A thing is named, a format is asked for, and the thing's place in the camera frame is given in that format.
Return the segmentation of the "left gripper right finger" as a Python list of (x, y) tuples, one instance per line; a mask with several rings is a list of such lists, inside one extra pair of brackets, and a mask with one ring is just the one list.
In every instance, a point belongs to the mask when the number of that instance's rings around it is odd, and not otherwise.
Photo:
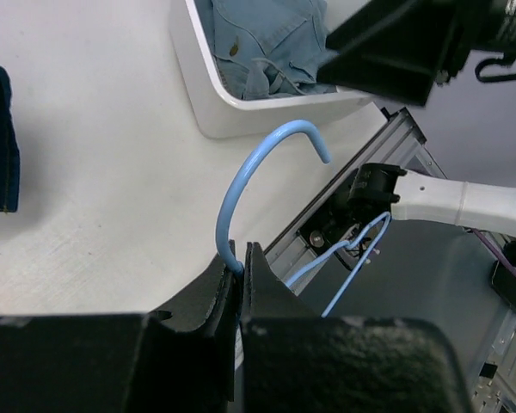
[(319, 317), (245, 254), (240, 325), (247, 412), (470, 412), (457, 356), (433, 324)]

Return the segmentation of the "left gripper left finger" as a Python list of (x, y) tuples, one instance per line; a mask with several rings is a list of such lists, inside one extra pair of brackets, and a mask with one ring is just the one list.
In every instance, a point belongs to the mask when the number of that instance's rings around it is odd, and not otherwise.
[(224, 412), (236, 308), (215, 257), (153, 311), (0, 316), (0, 412)]

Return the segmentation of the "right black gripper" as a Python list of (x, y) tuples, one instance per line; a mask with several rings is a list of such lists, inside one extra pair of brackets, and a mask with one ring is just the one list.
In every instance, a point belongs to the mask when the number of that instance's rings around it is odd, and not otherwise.
[(516, 1), (454, 5), (456, 29), (453, 19), (403, 19), (415, 11), (451, 7), (451, 1), (369, 1), (328, 35), (327, 48), (337, 55), (321, 67), (319, 79), (423, 106), (434, 83), (449, 83), (470, 53), (480, 51), (494, 56), (476, 65), (477, 81), (516, 81), (516, 72), (483, 72), (516, 62)]

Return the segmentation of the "light blue wire hanger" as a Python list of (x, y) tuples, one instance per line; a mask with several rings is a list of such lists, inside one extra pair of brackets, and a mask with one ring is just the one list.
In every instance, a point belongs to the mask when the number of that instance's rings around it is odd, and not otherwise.
[(233, 214), (224, 225), (238, 241), (262, 241), (272, 272), (303, 298), (313, 311), (329, 317), (389, 317), (390, 287), (394, 278), (377, 259), (381, 248), (392, 245), (398, 226), (374, 213), (362, 222), (336, 222), (337, 243), (362, 244), (353, 250), (339, 248), (315, 267), (310, 265), (331, 246), (327, 241), (314, 251), (304, 240), (302, 227), (325, 209), (326, 201), (352, 181), (356, 169), (370, 162), (382, 147), (387, 124), (374, 107), (366, 108), (321, 129), (332, 161), (323, 164), (311, 153), (303, 134), (291, 133), (243, 180), (234, 180), (238, 197), (227, 197)]

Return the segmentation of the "light blue denim skirt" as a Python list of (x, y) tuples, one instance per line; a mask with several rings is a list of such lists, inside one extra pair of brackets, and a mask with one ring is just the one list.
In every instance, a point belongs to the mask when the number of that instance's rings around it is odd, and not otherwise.
[(202, 24), (227, 92), (244, 101), (335, 93), (319, 83), (326, 48), (324, 1), (209, 1)]

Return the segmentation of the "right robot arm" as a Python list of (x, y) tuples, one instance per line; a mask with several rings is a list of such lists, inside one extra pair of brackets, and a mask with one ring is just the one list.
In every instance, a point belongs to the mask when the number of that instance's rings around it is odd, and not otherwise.
[[(516, 61), (516, 1), (370, 1), (327, 38), (336, 57), (318, 79), (401, 103), (424, 106), (436, 84), (450, 82), (473, 51), (488, 52), (484, 76)], [(425, 220), (516, 238), (516, 188), (451, 181), (395, 165), (361, 165), (335, 200), (364, 231), (393, 220)]]

